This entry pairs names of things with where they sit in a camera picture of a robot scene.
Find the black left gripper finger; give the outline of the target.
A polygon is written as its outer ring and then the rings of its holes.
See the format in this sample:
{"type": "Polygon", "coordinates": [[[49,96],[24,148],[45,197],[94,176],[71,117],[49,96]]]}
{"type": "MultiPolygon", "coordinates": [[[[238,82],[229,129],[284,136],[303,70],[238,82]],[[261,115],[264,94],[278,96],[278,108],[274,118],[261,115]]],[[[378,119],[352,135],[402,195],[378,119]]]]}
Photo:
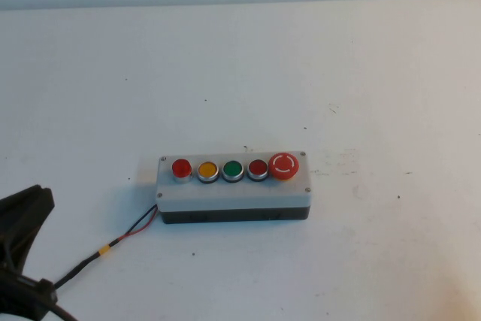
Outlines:
{"type": "Polygon", "coordinates": [[[1,231],[33,227],[38,223],[37,197],[41,187],[31,186],[1,200],[1,231]]]}
{"type": "Polygon", "coordinates": [[[29,187],[1,200],[1,261],[24,262],[55,204],[51,189],[29,187]]]}

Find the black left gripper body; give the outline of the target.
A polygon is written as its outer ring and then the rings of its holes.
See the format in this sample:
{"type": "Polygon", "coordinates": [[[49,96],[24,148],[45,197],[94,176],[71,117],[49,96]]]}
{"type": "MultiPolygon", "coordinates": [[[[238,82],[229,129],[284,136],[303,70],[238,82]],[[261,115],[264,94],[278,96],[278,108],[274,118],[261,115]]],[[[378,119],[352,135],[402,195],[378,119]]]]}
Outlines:
{"type": "Polygon", "coordinates": [[[1,260],[1,313],[42,320],[57,301],[55,283],[33,280],[1,260]]]}

